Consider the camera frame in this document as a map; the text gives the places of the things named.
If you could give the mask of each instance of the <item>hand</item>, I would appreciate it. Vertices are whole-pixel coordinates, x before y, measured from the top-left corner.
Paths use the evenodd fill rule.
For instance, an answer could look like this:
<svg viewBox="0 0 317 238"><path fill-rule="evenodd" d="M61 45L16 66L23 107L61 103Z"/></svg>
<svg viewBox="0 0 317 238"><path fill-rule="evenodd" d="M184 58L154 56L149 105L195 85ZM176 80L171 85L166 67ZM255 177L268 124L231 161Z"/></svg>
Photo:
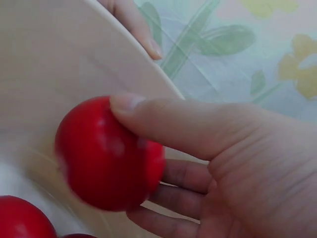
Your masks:
<svg viewBox="0 0 317 238"><path fill-rule="evenodd" d="M139 41L154 60L162 58L162 51L152 38L151 31L133 0L98 0Z"/></svg>
<svg viewBox="0 0 317 238"><path fill-rule="evenodd" d="M113 96L117 119L134 133L199 163L168 160L150 201L197 219L144 207L127 212L163 238L317 237L317 129L251 105Z"/></svg>

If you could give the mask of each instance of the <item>green stem print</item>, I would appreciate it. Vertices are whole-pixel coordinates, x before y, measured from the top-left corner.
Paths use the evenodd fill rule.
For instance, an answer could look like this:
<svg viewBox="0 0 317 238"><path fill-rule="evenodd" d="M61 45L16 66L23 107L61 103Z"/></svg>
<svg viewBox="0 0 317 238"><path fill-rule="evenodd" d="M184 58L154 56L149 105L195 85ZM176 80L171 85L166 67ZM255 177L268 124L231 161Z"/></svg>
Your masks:
<svg viewBox="0 0 317 238"><path fill-rule="evenodd" d="M270 88L269 90L265 91L261 95L259 95L257 98L252 100L252 103L258 104L261 101L263 101L265 98L267 98L269 95L271 95L273 92L275 92L277 89L279 89L283 83L278 83L274 87Z"/></svg>
<svg viewBox="0 0 317 238"><path fill-rule="evenodd" d="M275 86L268 89L267 91L261 93L266 86L266 77L265 77L263 70L256 71L251 77L250 94L253 97L255 97L256 95L259 95L259 96L254 98L252 100L252 103L254 103L254 104L260 103L265 98L267 98L269 95L274 93L277 89L279 89L282 85L283 85L282 83L278 83Z"/></svg>
<svg viewBox="0 0 317 238"><path fill-rule="evenodd" d="M206 0L188 25L179 35L175 44L161 63L161 68L167 76L173 80L186 62L188 55L200 40L200 33L206 28L212 12L218 6L220 0Z"/></svg>
<svg viewBox="0 0 317 238"><path fill-rule="evenodd" d="M139 7L139 11L146 19L154 40L162 47L162 26L157 10L150 2L145 2Z"/></svg>

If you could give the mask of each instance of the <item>floral tablecloth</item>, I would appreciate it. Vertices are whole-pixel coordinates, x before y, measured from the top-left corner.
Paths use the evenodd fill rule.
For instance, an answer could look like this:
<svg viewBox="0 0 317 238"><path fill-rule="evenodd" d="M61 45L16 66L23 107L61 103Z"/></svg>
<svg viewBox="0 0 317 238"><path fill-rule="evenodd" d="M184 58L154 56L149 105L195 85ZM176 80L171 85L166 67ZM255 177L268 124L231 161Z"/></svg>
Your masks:
<svg viewBox="0 0 317 238"><path fill-rule="evenodd" d="M315 0L135 0L185 97L317 122Z"/></svg>

